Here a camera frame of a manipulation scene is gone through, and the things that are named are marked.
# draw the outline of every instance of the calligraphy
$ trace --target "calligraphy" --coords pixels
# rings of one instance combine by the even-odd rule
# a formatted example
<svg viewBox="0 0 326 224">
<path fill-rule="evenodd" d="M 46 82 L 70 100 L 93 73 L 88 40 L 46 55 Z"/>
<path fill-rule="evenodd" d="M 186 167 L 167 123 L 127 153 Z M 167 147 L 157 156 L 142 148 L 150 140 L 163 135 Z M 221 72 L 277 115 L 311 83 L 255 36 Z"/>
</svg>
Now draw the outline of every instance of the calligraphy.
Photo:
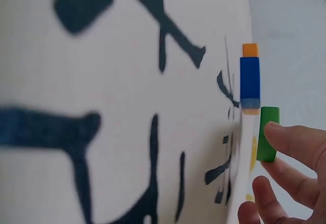
<svg viewBox="0 0 326 224">
<path fill-rule="evenodd" d="M 86 224 L 92 223 L 92 201 L 86 151 L 100 128 L 99 113 L 70 118 L 19 107 L 0 108 L 0 145 L 62 150 L 73 164 L 74 180 Z"/>
<path fill-rule="evenodd" d="M 230 67 L 229 67 L 229 54 L 228 54 L 228 45 L 227 45 L 227 39 L 226 36 L 224 37 L 224 41 L 225 41 L 225 50 L 226 50 L 226 61 L 227 61 L 227 70 L 228 70 L 228 82 L 229 82 L 229 87 L 230 90 L 227 89 L 227 87 L 224 84 L 223 81 L 223 72 L 220 71 L 217 77 L 217 83 L 218 83 L 218 87 L 221 90 L 221 92 L 230 100 L 230 102 L 232 103 L 232 106 L 229 108 L 228 110 L 228 120 L 230 119 L 230 114 L 232 111 L 232 119 L 234 120 L 234 108 L 239 108 L 239 102 L 234 100 L 234 96 L 233 96 L 233 87 L 234 87 L 234 74 L 232 75 L 232 83 L 231 83 L 231 75 L 230 75 Z M 215 197 L 215 203 L 217 204 L 221 204 L 222 200 L 223 200 L 223 196 L 224 196 L 224 192 L 225 192 L 225 188 L 227 188 L 227 196 L 226 196 L 226 203 L 228 203 L 229 198 L 231 196 L 231 169 L 230 169 L 230 164 L 231 164 L 231 160 L 232 160 L 232 149 L 233 149 L 233 140 L 234 140 L 234 136 L 233 136 L 233 132 L 231 133 L 231 138 L 229 138 L 228 135 L 223 137 L 223 144 L 227 145 L 228 142 L 230 141 L 230 147 L 226 148 L 226 154 L 228 155 L 227 160 L 225 161 L 224 164 L 211 169 L 209 171 L 206 172 L 205 174 L 205 183 L 206 185 L 210 184 L 212 181 L 214 181 L 215 179 L 217 179 L 221 174 L 224 174 L 224 180 L 223 180 L 223 186 L 222 189 L 218 189 L 218 192 L 216 194 Z M 226 182 L 226 173 L 225 171 L 228 170 L 228 184 L 225 187 L 225 182 Z"/>
</svg>

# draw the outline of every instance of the yellow mark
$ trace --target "yellow mark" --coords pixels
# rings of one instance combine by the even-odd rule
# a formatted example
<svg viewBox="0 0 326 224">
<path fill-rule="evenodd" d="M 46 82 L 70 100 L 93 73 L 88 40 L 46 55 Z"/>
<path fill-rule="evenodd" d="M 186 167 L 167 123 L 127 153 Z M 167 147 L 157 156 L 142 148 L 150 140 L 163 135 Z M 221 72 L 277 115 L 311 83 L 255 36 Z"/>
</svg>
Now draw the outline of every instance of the yellow mark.
<svg viewBox="0 0 326 224">
<path fill-rule="evenodd" d="M 257 138 L 253 137 L 253 145 L 251 149 L 251 162 L 250 162 L 250 172 L 253 171 L 255 165 L 256 165 L 256 156 L 257 156 Z"/>
<path fill-rule="evenodd" d="M 259 57 L 259 50 L 257 43 L 245 43 L 242 45 L 243 57 Z"/>
<path fill-rule="evenodd" d="M 255 198 L 251 194 L 247 194 L 246 199 L 247 199 L 247 201 L 251 201 L 251 202 L 255 201 Z"/>
</svg>

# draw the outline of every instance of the dark blue ink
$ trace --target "dark blue ink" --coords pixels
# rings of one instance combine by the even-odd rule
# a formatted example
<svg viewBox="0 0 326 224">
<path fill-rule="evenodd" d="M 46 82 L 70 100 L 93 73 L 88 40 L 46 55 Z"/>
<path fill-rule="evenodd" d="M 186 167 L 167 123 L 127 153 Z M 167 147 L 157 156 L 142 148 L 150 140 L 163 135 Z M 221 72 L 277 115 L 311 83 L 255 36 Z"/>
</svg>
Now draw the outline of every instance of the dark blue ink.
<svg viewBox="0 0 326 224">
<path fill-rule="evenodd" d="M 180 156 L 180 185 L 179 185 L 179 199 L 178 207 L 175 215 L 175 223 L 178 222 L 183 204 L 184 204 L 184 165 L 185 165 L 185 152 L 182 152 Z"/>
<path fill-rule="evenodd" d="M 224 192 L 218 190 L 218 193 L 216 194 L 216 197 L 215 197 L 215 203 L 216 204 L 222 203 L 223 195 L 224 195 Z"/>
<path fill-rule="evenodd" d="M 159 0 L 161 7 L 164 10 L 164 0 Z M 166 36 L 167 32 L 163 29 L 159 29 L 159 50 L 158 50 L 158 65 L 159 70 L 163 73 L 167 63 L 167 49 L 166 49 Z"/>
<path fill-rule="evenodd" d="M 221 92 L 232 102 L 234 107 L 239 108 L 239 102 L 235 101 L 233 99 L 233 91 L 231 87 L 231 76 L 230 76 L 230 65 L 229 65 L 229 51 L 228 51 L 228 44 L 226 40 L 226 36 L 224 36 L 224 42 L 225 42 L 225 51 L 226 51 L 226 62 L 227 62 L 227 69 L 228 69 L 228 81 L 229 81 L 229 86 L 230 86 L 230 91 L 226 88 L 223 82 L 223 73 L 222 71 L 219 72 L 218 77 L 217 77 L 217 82 L 219 85 L 219 88 Z"/>
<path fill-rule="evenodd" d="M 206 185 L 210 184 L 217 177 L 219 177 L 223 172 L 225 172 L 225 170 L 227 170 L 229 168 L 230 162 L 231 162 L 231 155 L 229 156 L 229 159 L 224 164 L 206 172 L 206 174 L 205 174 Z"/>
<path fill-rule="evenodd" d="M 218 77 L 217 77 L 217 82 L 218 82 L 218 86 L 221 90 L 221 92 L 232 102 L 233 108 L 232 108 L 232 119 L 234 119 L 234 108 L 239 108 L 239 102 L 234 100 L 234 96 L 233 96 L 233 89 L 232 87 L 234 87 L 234 74 L 232 74 L 232 84 L 231 84 L 231 75 L 230 75 L 230 66 L 229 66 L 229 52 L 228 52 L 228 45 L 227 45 L 227 39 L 226 36 L 224 37 L 224 41 L 225 41 L 225 51 L 226 51 L 226 61 L 227 61 L 227 73 L 228 73 L 228 82 L 229 82 L 229 87 L 230 90 L 228 90 L 226 88 L 226 86 L 224 85 L 223 82 L 223 73 L 222 71 L 219 72 Z M 228 110 L 228 120 L 230 119 L 230 113 L 231 113 L 231 107 Z M 221 204 L 222 203 L 222 199 L 224 196 L 224 192 L 225 192 L 225 182 L 226 182 L 226 173 L 225 171 L 227 169 L 228 170 L 228 184 L 227 184 L 227 197 L 226 197 L 226 204 L 229 202 L 229 198 L 231 196 L 231 192 L 232 192 L 232 183 L 231 183 L 231 159 L 232 159 L 232 149 L 233 149 L 233 132 L 231 133 L 231 144 L 230 144 L 230 149 L 227 149 L 227 154 L 229 151 L 229 157 L 227 159 L 227 161 L 218 166 L 215 169 L 209 170 L 206 175 L 205 175 L 205 182 L 206 184 L 210 184 L 212 181 L 214 181 L 217 177 L 219 177 L 221 174 L 224 174 L 224 179 L 223 179 L 223 185 L 222 188 L 218 189 L 218 192 L 216 194 L 215 197 L 215 203 L 216 204 Z M 229 136 L 226 135 L 223 137 L 223 144 L 227 144 L 229 142 Z"/>
<path fill-rule="evenodd" d="M 232 192 L 232 190 L 231 190 L 231 179 L 229 178 L 229 182 L 228 182 L 228 192 L 227 192 L 227 194 L 226 194 L 226 202 L 225 202 L 226 205 L 228 204 L 228 202 L 229 202 L 229 200 L 230 200 L 231 192 Z"/>
<path fill-rule="evenodd" d="M 234 107 L 239 108 L 239 102 L 237 102 L 233 99 L 233 93 L 229 92 L 228 89 L 226 88 L 226 86 L 224 85 L 222 71 L 220 71 L 220 73 L 218 74 L 217 82 L 218 82 L 221 92 L 224 93 L 224 95 L 228 99 L 230 99 L 230 101 L 232 102 Z"/>
<path fill-rule="evenodd" d="M 229 135 L 223 137 L 223 144 L 227 144 L 229 141 Z"/>
<path fill-rule="evenodd" d="M 99 113 L 71 118 L 24 108 L 2 107 L 0 145 L 66 152 L 73 163 L 76 190 L 86 224 L 91 224 L 92 202 L 86 151 L 100 124 Z"/>
<path fill-rule="evenodd" d="M 112 4 L 113 0 L 55 0 L 54 9 L 64 28 L 77 35 Z"/>
<path fill-rule="evenodd" d="M 166 14 L 162 0 L 138 0 L 148 12 L 156 19 L 162 30 L 167 34 L 169 33 L 178 45 L 190 56 L 194 65 L 199 69 L 206 53 L 206 48 L 199 48 L 194 46 L 190 40 L 181 32 L 173 20 Z"/>
<path fill-rule="evenodd" d="M 155 115 L 152 119 L 149 146 L 151 163 L 149 186 L 135 205 L 125 215 L 111 222 L 111 224 L 143 224 L 147 215 L 151 217 L 151 224 L 157 224 L 158 115 Z"/>
</svg>

